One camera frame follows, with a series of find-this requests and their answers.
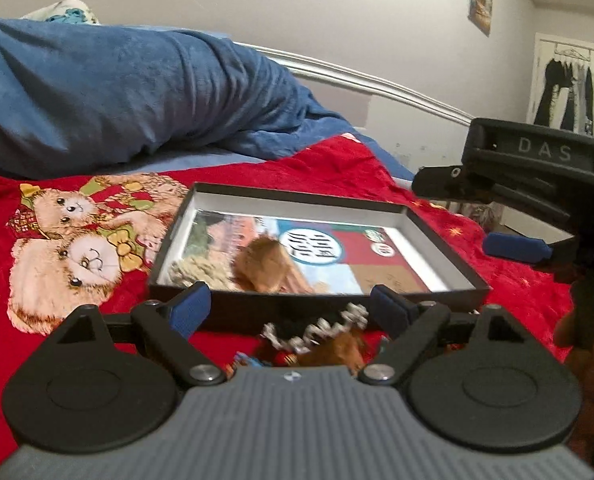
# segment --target red blanket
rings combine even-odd
[[[166,225],[195,182],[380,200],[413,207],[493,287],[553,352],[552,329],[570,309],[568,288],[527,266],[486,257],[481,229],[396,186],[361,143],[334,137],[290,158],[138,178],[0,178],[0,395],[8,378],[77,304],[125,312],[144,282]],[[192,343],[219,364],[255,338],[198,333]],[[0,408],[0,462],[15,448]]]

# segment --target box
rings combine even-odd
[[[317,317],[349,302],[367,305],[376,283],[400,288],[411,301],[439,301],[456,312],[477,308],[490,290],[405,206],[196,184],[162,242],[148,279],[150,297],[167,301],[183,289],[174,284],[171,269],[178,269],[174,263],[185,255],[193,263],[213,261],[215,255],[226,262],[260,232],[288,249],[283,292],[217,290],[221,285],[214,285],[202,329],[259,334],[265,323],[279,319]],[[219,265],[225,269],[227,263]],[[240,288],[232,280],[225,286]]]

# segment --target wall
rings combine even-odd
[[[594,16],[566,10],[537,9],[537,32],[594,43]]]
[[[56,1],[0,0],[0,16]],[[525,119],[535,32],[531,0],[494,0],[489,38],[468,21],[468,0],[84,1],[103,23],[218,30],[236,41],[394,81],[474,116]],[[365,125],[357,126],[413,169],[459,160],[467,128],[375,99],[362,112]]]

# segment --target teddy bear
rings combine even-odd
[[[116,246],[95,232],[21,238],[12,255],[8,317],[22,332],[49,334],[79,305],[107,301],[122,278]]]
[[[8,317],[44,335],[79,305],[107,301],[123,273],[147,271],[187,193],[158,174],[94,177],[79,191],[20,189]]]

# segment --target bed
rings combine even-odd
[[[135,172],[153,184],[122,177]],[[568,288],[486,257],[473,221],[417,199],[396,178],[412,174],[254,50],[188,30],[0,19],[0,394],[72,305],[126,312],[146,297],[157,229],[174,212],[163,208],[141,231],[109,231],[87,215],[130,215],[194,182],[414,208],[493,287],[488,301],[562,357],[552,329],[570,309]],[[81,237],[93,243],[99,233],[121,255],[104,282],[92,282],[99,276],[78,274],[71,256]],[[191,342],[219,365],[258,345],[205,332]],[[14,447],[0,409],[0,462]]]

